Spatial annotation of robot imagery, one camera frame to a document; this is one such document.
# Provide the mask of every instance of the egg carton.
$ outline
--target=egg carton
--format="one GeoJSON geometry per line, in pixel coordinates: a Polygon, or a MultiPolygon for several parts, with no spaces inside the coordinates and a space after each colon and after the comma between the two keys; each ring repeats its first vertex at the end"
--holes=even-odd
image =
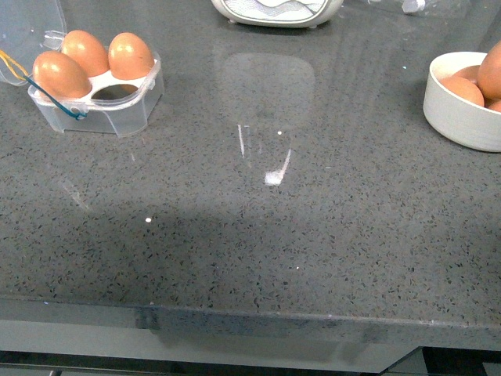
{"type": "Polygon", "coordinates": [[[148,117],[164,94],[164,78],[160,57],[153,52],[155,64],[147,76],[135,80],[119,80],[110,71],[89,78],[91,92],[80,99],[60,100],[66,108],[73,112],[86,114],[76,120],[65,114],[34,86],[30,86],[28,94],[57,132],[79,131],[112,133],[117,136],[131,136],[142,131],[148,125],[148,117]],[[115,85],[134,85],[138,89],[120,99],[93,99],[92,97],[104,88],[115,85]]]}

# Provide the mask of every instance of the white appliance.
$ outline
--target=white appliance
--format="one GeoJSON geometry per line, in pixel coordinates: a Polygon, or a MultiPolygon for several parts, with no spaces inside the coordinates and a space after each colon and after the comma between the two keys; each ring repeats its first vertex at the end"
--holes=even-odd
{"type": "Polygon", "coordinates": [[[330,20],[343,0],[212,0],[231,23],[316,27],[330,20]]]}

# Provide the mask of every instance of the yellow string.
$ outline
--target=yellow string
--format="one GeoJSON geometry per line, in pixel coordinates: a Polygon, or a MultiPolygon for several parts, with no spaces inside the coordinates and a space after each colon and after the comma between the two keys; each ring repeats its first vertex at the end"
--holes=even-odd
{"type": "Polygon", "coordinates": [[[3,60],[3,62],[5,63],[5,65],[9,68],[9,70],[12,72],[12,74],[16,78],[19,78],[20,80],[26,81],[25,77],[28,76],[28,72],[26,72],[26,69],[24,69],[21,64],[17,63],[12,57],[10,57],[9,55],[7,55],[1,49],[0,49],[0,59],[3,60]],[[14,66],[16,66],[16,68],[19,69],[23,75],[18,74],[16,72],[16,70],[14,69],[14,67],[13,67],[12,64],[14,64],[14,66]]]}

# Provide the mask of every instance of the gray countertop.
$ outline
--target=gray countertop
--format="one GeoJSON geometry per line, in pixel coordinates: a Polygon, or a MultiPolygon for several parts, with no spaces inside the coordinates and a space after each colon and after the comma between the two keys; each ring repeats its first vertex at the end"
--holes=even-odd
{"type": "Polygon", "coordinates": [[[422,111],[436,56],[501,38],[499,1],[346,0],[315,30],[231,25],[202,0],[61,3],[68,30],[142,36],[165,95],[117,138],[56,133],[0,85],[5,301],[408,324],[419,343],[435,324],[501,349],[501,156],[422,111]]]}

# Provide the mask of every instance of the kitchen counter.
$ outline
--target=kitchen counter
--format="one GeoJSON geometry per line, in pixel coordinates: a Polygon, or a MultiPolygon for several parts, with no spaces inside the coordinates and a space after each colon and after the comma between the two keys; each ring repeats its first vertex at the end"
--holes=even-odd
{"type": "Polygon", "coordinates": [[[159,53],[135,136],[59,134],[0,85],[0,319],[501,350],[501,156],[422,111],[499,2],[345,0],[315,30],[187,3],[61,0],[68,30],[159,53]]]}

